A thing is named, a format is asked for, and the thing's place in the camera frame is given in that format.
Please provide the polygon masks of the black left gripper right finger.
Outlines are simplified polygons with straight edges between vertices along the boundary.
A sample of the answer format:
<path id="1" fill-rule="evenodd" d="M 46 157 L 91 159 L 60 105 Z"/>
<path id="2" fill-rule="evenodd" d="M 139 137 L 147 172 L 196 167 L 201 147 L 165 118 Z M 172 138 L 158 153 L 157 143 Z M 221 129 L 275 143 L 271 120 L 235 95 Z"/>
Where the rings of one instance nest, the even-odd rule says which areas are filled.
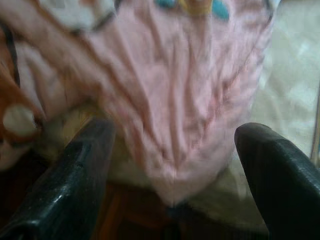
<path id="1" fill-rule="evenodd" d="M 234 142 L 255 204 L 272 240 L 320 238 L 320 171 L 291 141 L 245 123 Z"/>

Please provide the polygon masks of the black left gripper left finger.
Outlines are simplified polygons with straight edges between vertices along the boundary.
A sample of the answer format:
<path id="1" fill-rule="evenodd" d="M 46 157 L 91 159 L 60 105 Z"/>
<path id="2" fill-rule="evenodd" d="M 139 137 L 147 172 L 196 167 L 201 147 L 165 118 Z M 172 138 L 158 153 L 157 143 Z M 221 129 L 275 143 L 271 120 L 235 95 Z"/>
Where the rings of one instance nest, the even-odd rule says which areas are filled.
<path id="1" fill-rule="evenodd" d="M 3 240 L 89 240 L 104 199 L 116 129 L 93 118 L 35 182 Z"/>

